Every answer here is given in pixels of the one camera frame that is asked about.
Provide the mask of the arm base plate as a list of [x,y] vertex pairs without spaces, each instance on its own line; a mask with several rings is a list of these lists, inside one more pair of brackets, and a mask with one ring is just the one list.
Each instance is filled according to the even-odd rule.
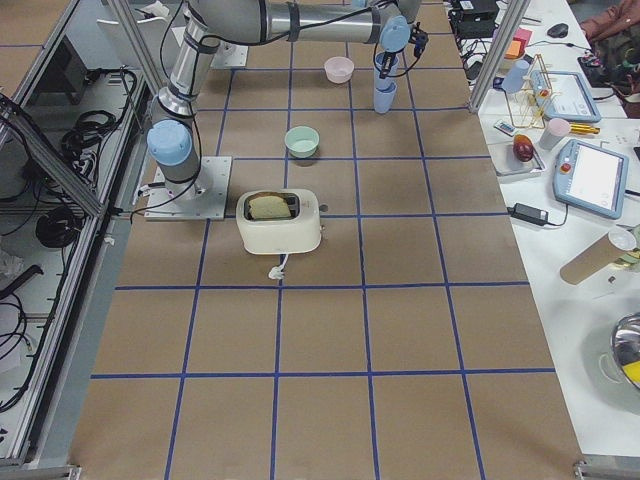
[[244,68],[247,64],[248,51],[248,46],[221,42],[210,68],[216,70]]
[[231,156],[205,156],[200,174],[191,189],[174,199],[181,190],[169,183],[150,191],[143,212],[152,221],[222,220],[231,176]]

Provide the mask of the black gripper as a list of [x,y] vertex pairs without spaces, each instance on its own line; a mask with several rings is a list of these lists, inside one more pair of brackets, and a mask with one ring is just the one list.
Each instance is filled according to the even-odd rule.
[[392,68],[397,64],[398,52],[392,52],[385,50],[381,53],[380,57],[380,70],[379,70],[379,78],[387,79],[391,75]]

